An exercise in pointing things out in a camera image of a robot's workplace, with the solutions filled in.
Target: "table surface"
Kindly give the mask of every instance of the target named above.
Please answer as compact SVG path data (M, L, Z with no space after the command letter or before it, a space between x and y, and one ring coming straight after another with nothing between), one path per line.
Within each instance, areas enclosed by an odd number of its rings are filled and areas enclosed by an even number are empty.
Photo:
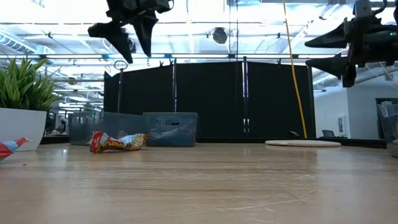
M0 162L0 222L398 223L383 149L199 144L92 154L56 144Z

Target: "red snack bag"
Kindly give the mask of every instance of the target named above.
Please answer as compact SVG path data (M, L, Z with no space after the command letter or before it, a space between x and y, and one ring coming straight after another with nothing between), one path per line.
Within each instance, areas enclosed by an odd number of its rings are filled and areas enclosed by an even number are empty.
M12 155L26 142L30 142L30 140L25 137L15 141L0 142L0 161Z
M135 134L115 139L104 132L95 131L91 140L90 152L96 154L105 150L135 151L145 144L146 139L146 134Z

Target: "gray plastic bin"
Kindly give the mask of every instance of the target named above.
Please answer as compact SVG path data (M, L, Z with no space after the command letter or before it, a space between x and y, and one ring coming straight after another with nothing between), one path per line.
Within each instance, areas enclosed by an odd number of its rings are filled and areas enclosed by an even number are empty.
M195 146L197 113L144 113L144 117L148 146Z
M387 151L390 155L398 157L398 105L381 104L378 108Z
M103 131L113 138L145 134L143 116L109 112L74 112L68 117L70 144L87 146L93 131Z

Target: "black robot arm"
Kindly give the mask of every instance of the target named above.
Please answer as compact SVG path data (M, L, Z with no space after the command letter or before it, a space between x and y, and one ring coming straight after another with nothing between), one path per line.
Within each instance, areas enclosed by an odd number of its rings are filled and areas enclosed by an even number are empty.
M383 0L383 7L372 11L369 0L357 0L353 13L355 18L350 21L346 18L335 30L305 43L307 47L336 49L348 45L347 56L338 54L332 58L307 60L306 64L341 78L344 87L355 84L356 66L364 67L369 62L385 62L387 66L394 64L398 60L397 25L382 25L381 19L376 17L386 6L387 0Z
M155 11L167 12L172 9L169 2L174 0L106 0L109 11L106 15L112 18L109 23L97 23L88 29L90 37L101 37L111 43L116 50L132 63L131 53L134 46L123 26L131 24L136 30L137 38L144 53L151 56L152 30L158 21Z

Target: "white planter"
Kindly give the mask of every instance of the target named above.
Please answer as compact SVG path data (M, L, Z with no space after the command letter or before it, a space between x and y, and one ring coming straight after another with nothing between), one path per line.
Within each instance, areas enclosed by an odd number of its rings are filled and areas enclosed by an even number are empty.
M0 142L26 137L31 142L23 144L18 152L36 150L43 137L46 114L45 111L0 108Z

